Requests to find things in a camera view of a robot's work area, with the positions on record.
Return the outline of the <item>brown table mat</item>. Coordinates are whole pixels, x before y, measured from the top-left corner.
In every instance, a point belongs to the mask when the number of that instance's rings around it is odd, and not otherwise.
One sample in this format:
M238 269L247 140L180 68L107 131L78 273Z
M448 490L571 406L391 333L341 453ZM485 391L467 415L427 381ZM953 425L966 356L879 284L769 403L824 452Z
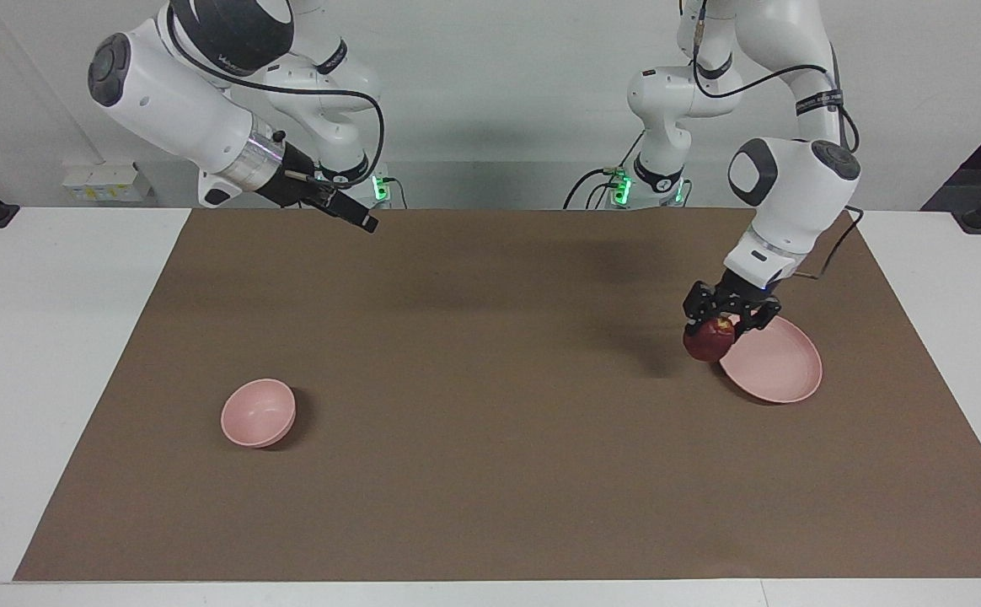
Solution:
M191 212L15 579L981 577L981 444L859 234L777 288L809 399L683 349L749 219Z

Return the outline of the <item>red apple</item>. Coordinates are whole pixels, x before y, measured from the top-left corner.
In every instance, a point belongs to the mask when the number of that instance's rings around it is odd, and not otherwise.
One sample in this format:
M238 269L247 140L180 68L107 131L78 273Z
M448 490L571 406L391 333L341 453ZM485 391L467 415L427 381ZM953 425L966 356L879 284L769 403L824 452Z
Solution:
M706 363L720 361L737 341L736 324L728 316L716 316L703 322L687 324L683 346L687 353Z

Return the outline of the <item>pink bowl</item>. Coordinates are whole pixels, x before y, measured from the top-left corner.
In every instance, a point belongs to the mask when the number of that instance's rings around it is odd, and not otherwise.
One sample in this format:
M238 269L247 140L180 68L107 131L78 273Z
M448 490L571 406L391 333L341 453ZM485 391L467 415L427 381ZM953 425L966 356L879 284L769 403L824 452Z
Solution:
M247 449L264 449L279 443L297 420L297 397L274 378L260 378L241 385L226 400L220 427L229 442Z

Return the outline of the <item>pink plate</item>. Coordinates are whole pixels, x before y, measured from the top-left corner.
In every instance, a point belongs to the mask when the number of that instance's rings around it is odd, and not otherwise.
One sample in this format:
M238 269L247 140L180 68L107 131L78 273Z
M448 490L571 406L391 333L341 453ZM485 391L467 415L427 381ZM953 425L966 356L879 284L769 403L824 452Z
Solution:
M817 346L782 316L741 336L718 365L746 395L779 405L809 399L824 378Z

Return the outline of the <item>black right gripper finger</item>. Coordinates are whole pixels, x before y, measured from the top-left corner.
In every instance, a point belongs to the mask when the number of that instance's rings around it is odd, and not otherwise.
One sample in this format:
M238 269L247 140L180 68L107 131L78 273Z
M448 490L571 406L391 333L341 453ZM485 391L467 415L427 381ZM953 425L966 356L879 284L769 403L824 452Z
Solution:
M378 219L371 215L370 210L340 190L325 189L321 192L321 211L368 234L374 234L378 229Z

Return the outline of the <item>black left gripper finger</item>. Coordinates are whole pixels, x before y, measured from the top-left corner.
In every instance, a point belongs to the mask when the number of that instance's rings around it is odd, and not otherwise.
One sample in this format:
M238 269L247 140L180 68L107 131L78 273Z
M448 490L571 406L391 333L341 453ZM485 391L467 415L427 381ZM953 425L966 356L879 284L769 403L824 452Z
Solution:
M721 315L716 288L706 282L694 282L683 301L688 324L703 324Z
M737 335L744 335L751 330L763 330L782 311L780 301L737 301L734 322Z

